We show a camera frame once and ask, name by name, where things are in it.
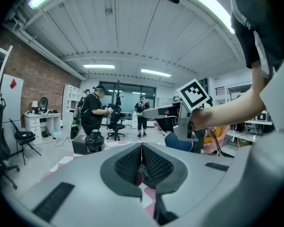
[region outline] floor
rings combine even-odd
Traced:
[[[108,132],[106,127],[101,126],[100,131],[106,138]],[[134,141],[137,139],[138,132],[136,129],[132,129],[131,126],[126,126],[124,129],[120,130],[120,133],[125,134],[125,137],[120,137],[122,141]],[[149,140],[157,144],[165,145],[164,136],[161,135],[161,132],[158,131],[157,128],[149,128],[146,133],[147,137],[142,138],[143,141]],[[68,137],[69,134],[70,129],[62,128],[62,130],[55,135],[55,137],[62,140],[57,142],[57,140],[54,140],[52,137],[48,137],[44,138],[43,144],[35,145],[34,148],[42,156],[39,156],[32,149],[26,147],[26,165],[24,165],[22,155],[12,156],[6,164],[8,166],[18,165],[20,167],[20,172],[16,170],[9,172],[9,176],[15,181],[18,189],[14,190],[12,184],[3,178],[1,181],[2,191],[6,194],[12,194],[17,199],[21,199],[28,189],[38,183],[59,161],[72,151],[71,142],[68,140],[64,142],[64,138]]]

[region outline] ceiling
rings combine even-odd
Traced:
[[[19,0],[15,17],[65,66],[86,75],[83,64],[115,65],[89,69],[89,78],[178,87],[244,65],[236,36],[197,0],[48,0],[35,10],[28,1]],[[231,12],[229,0],[218,1]]]

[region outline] brick wall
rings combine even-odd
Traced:
[[[24,80],[21,96],[21,114],[31,110],[33,100],[47,97],[48,108],[62,112],[64,85],[80,88],[81,81],[30,48],[7,29],[0,30],[0,47],[13,49],[4,73]],[[22,127],[24,118],[21,115]]]

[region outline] black office chair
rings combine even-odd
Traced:
[[[115,112],[112,113],[112,117],[110,119],[110,124],[107,126],[108,129],[115,129],[115,121],[118,122],[120,120],[120,111],[117,112],[117,114]],[[124,134],[118,133],[119,130],[124,129],[125,125],[122,124],[122,119],[121,119],[121,123],[117,123],[117,129],[116,132],[109,132],[107,133],[108,137],[106,138],[107,140],[112,137],[115,136],[115,133],[117,133],[117,140],[120,140],[119,135],[122,135],[123,137],[125,136]]]
[[[4,99],[2,98],[2,94],[0,94],[0,179],[4,176],[6,177],[12,184],[13,188],[17,189],[17,185],[14,183],[14,181],[7,175],[7,172],[16,169],[18,172],[20,171],[20,168],[15,166],[6,166],[3,162],[4,160],[8,160],[10,156],[10,149],[7,145],[5,139],[4,139],[4,129],[2,128],[2,118],[3,118],[3,111],[6,104]]]
[[[29,143],[34,141],[35,138],[35,134],[31,131],[19,131],[19,129],[17,128],[17,126],[15,125],[15,123],[9,119],[9,121],[12,123],[12,125],[14,126],[16,133],[14,135],[15,139],[16,139],[16,146],[17,146],[17,156],[19,155],[19,151],[18,151],[18,144],[20,146],[22,146],[22,150],[20,151],[20,153],[22,153],[23,156],[23,161],[24,161],[24,165],[25,164],[25,158],[24,158],[24,148],[23,145],[28,145],[31,149],[33,149],[35,152],[37,152],[40,156],[41,154],[36,151],[36,149],[34,147],[32,147]]]

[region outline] black cap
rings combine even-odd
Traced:
[[[93,87],[93,89],[94,89],[95,91],[104,90],[105,92],[107,92],[106,89],[105,89],[105,87],[104,87],[103,85],[98,85],[98,86],[96,86],[96,87]]]

